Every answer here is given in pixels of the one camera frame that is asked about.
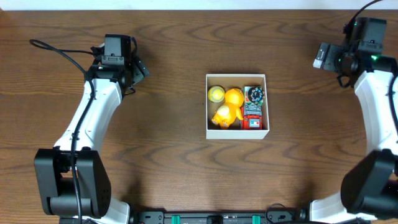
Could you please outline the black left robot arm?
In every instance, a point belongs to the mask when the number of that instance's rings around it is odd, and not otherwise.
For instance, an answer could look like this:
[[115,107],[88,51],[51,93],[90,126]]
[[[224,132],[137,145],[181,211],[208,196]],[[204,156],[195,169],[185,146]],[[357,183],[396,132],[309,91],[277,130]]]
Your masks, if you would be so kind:
[[83,73],[84,91],[70,124],[34,157],[42,209],[60,223],[129,223],[131,208],[112,196],[100,154],[113,113],[149,71],[128,35],[107,34],[89,54],[88,69],[72,61]]

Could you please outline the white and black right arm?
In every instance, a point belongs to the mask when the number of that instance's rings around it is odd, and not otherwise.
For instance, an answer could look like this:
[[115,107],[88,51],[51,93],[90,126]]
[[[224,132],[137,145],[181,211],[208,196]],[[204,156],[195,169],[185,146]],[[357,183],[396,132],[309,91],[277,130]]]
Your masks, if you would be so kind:
[[308,221],[350,223],[397,218],[397,60],[383,55],[387,22],[354,17],[342,45],[322,43],[313,66],[337,73],[358,97],[366,156],[343,178],[340,191],[310,203]]

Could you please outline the red toy robot figure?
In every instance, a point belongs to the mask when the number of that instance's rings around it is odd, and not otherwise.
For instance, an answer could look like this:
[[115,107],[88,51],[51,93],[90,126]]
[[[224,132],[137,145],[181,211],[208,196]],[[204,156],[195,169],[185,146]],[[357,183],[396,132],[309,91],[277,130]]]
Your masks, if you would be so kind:
[[245,103],[241,108],[243,120],[240,122],[241,130],[262,129],[262,105]]

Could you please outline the multicolour puzzle cube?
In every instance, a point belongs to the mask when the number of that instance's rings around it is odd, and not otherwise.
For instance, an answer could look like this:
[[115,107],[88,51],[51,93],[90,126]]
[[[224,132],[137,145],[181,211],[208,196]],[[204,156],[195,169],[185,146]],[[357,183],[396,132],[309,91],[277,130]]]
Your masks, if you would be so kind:
[[251,102],[248,100],[248,90],[250,87],[253,87],[253,86],[245,86],[244,87],[245,103],[247,103],[247,104],[251,104]]

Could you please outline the orange dinosaur toy figure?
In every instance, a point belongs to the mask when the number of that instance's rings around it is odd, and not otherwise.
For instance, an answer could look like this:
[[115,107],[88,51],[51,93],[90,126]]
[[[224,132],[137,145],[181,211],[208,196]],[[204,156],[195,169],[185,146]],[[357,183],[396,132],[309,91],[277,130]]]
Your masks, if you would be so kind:
[[224,103],[216,110],[211,122],[221,129],[228,129],[236,119],[243,120],[243,104],[244,94],[239,88],[228,90],[224,95]]

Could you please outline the black round cap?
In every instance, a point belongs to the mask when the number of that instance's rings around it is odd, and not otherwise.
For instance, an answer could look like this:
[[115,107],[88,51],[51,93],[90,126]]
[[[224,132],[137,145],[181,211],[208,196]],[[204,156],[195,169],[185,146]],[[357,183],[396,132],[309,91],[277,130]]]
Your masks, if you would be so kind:
[[263,104],[265,92],[261,86],[250,87],[248,90],[248,100],[255,105]]

